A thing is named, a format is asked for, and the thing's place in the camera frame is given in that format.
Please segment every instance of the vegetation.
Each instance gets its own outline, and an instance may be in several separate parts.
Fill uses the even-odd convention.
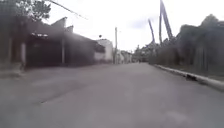
[[[150,45],[146,47],[138,51],[150,51],[152,48]],[[161,65],[190,66],[203,72],[211,72],[221,71],[224,66],[223,49],[224,22],[209,15],[200,26],[183,25],[176,37],[166,39],[155,47],[156,57],[152,54],[144,56],[149,56],[150,63],[153,60],[153,63]]]

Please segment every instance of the sky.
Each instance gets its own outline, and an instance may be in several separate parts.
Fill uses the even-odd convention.
[[[51,6],[49,24],[68,17],[66,26],[73,25],[74,33],[90,39],[102,38],[115,42],[118,28],[118,48],[134,50],[152,41],[148,19],[151,19],[156,42],[159,42],[160,0],[55,0],[84,18],[75,16],[63,8]],[[184,24],[200,25],[209,14],[224,20],[223,0],[163,0],[173,35]],[[167,38],[164,22],[162,38]]]

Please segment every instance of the tree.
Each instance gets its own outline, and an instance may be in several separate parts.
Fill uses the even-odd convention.
[[[201,26],[203,27],[214,26],[217,25],[218,21],[219,20],[214,15],[210,14],[202,21]]]
[[[24,16],[35,21],[49,18],[51,5],[36,0],[1,0],[0,16]]]

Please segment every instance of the street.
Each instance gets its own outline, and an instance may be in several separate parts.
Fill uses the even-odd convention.
[[[144,63],[40,69],[0,82],[1,128],[224,127],[224,94]]]

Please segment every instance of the building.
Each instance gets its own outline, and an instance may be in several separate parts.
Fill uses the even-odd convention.
[[[132,62],[132,54],[127,51],[121,51],[121,54],[124,57],[124,63],[131,63]]]
[[[8,38],[7,51],[0,55],[1,63],[6,58],[7,64],[22,67],[82,66],[94,64],[95,51],[104,52],[97,41],[73,33],[72,26],[66,28],[66,18],[51,25],[25,21],[23,27]]]
[[[125,57],[122,54],[121,50],[117,49],[116,55],[115,55],[115,63],[116,64],[123,64],[125,63]]]
[[[95,52],[95,58],[98,61],[104,63],[112,63],[113,62],[113,44],[111,41],[107,39],[97,40],[98,44],[105,48],[105,53]]]

